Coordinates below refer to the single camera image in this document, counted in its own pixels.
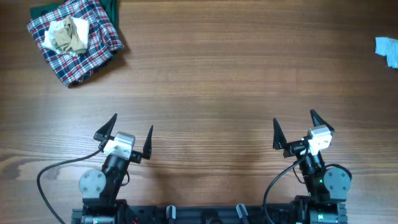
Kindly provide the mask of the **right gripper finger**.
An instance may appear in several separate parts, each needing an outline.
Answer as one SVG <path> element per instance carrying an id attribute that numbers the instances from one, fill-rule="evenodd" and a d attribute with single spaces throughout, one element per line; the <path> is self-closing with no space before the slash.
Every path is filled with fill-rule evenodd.
<path id="1" fill-rule="evenodd" d="M 277 118 L 273 119 L 273 127 L 274 127 L 274 138 L 273 138 L 272 147 L 275 150 L 285 149 L 287 147 L 287 140 L 284 136 L 284 133 Z"/>
<path id="2" fill-rule="evenodd" d="M 310 116 L 311 116 L 312 123 L 313 123 L 314 127 L 325 125 L 330 131 L 335 130 L 314 109 L 310 110 Z"/>

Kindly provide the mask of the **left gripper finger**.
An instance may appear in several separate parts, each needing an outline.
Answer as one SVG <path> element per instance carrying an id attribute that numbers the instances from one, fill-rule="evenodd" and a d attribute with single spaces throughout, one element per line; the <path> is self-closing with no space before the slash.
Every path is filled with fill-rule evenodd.
<path id="1" fill-rule="evenodd" d="M 112 118 L 96 131 L 97 138 L 109 138 L 114 128 L 118 114 L 115 113 Z"/>
<path id="2" fill-rule="evenodd" d="M 150 159 L 151 155 L 152 155 L 152 133 L 153 133 L 153 126 L 150 127 L 150 130 L 147 134 L 147 138 L 146 141 L 144 143 L 144 147 L 143 147 L 143 158 L 144 159 Z"/>

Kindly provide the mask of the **light blue striped baby pants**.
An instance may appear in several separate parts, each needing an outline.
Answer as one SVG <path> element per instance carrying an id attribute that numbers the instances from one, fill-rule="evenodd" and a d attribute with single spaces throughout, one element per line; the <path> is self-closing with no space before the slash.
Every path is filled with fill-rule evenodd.
<path id="1" fill-rule="evenodd" d="M 397 39 L 376 37 L 375 53 L 386 57 L 387 65 L 397 68 Z"/>

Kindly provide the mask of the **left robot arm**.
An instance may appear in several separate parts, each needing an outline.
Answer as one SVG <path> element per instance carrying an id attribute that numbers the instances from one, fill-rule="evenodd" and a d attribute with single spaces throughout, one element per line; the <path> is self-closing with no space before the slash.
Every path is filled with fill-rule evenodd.
<path id="1" fill-rule="evenodd" d="M 111 135 L 117 115 L 99 128 L 93 138 L 100 142 L 99 151 L 106 155 L 101 169 L 90 169 L 80 178 L 83 208 L 74 210 L 72 223 L 139 223 L 136 214 L 125 199 L 116 197 L 127 177 L 130 163 L 139 164 L 142 159 L 150 159 L 152 154 L 152 132 L 150 128 L 143 151 L 133 149 L 135 136 L 119 131 Z"/>

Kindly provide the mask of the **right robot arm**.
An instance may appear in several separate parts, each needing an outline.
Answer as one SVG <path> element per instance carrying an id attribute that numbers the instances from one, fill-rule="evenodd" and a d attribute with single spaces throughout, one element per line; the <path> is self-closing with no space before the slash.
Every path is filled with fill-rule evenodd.
<path id="1" fill-rule="evenodd" d="M 272 147 L 296 161 L 282 171 L 268 186 L 263 198 L 266 223 L 347 223 L 346 199 L 352 173 L 339 164 L 326 164 L 322 150 L 331 145 L 335 132 L 321 116 L 310 110 L 313 127 L 297 141 L 288 142 L 277 119 L 273 119 Z M 288 204 L 268 204 L 267 194 L 283 175 L 299 168 L 308 195 L 298 195 Z"/>

